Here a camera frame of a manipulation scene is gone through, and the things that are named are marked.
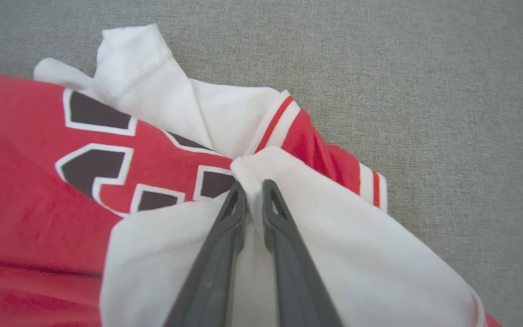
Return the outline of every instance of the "white fabric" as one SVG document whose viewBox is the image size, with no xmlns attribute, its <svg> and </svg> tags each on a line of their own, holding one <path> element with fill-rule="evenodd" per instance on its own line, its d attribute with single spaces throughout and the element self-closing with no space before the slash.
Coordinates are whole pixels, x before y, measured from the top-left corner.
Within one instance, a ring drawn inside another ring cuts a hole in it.
<svg viewBox="0 0 523 327">
<path fill-rule="evenodd" d="M 232 159 L 255 151 L 256 132 L 265 132 L 289 95 L 268 87 L 189 79 L 156 25 L 104 30 L 102 35 L 96 73 L 90 81 L 79 70 L 50 58 L 35 67 L 34 79 L 91 95 Z M 285 134 L 289 125 L 282 128 Z"/>
<path fill-rule="evenodd" d="M 482 327 L 475 292 L 392 217 L 270 147 L 235 160 L 251 217 L 238 257 L 233 326 L 274 326 L 261 190 L 274 180 L 345 326 Z M 225 195 L 133 215 L 113 229 L 100 311 L 105 327 L 161 326 Z"/>
</svg>

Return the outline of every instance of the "red sleeve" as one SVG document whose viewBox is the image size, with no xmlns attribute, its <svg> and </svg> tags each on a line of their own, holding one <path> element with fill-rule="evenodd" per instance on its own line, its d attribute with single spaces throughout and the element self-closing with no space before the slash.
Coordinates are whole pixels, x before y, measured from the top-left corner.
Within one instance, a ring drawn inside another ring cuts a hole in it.
<svg viewBox="0 0 523 327">
<path fill-rule="evenodd" d="M 490 316 L 487 312 L 485 314 L 485 324 L 487 327 L 502 327 L 496 319 Z"/>
<path fill-rule="evenodd" d="M 353 155 L 337 145 L 326 145 L 305 110 L 300 109 L 294 119 L 282 149 L 386 211 L 385 178 L 362 165 Z"/>
</svg>

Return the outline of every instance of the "gray fabric surface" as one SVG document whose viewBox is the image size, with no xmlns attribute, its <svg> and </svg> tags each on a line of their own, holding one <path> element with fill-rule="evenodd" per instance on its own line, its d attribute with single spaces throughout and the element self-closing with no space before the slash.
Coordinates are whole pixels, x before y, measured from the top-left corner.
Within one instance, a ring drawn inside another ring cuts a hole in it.
<svg viewBox="0 0 523 327">
<path fill-rule="evenodd" d="M 189 77 L 288 89 L 384 174 L 390 212 L 523 327 L 523 1 L 0 1 L 0 73 L 91 74 L 100 30 L 157 23 Z"/>
</svg>

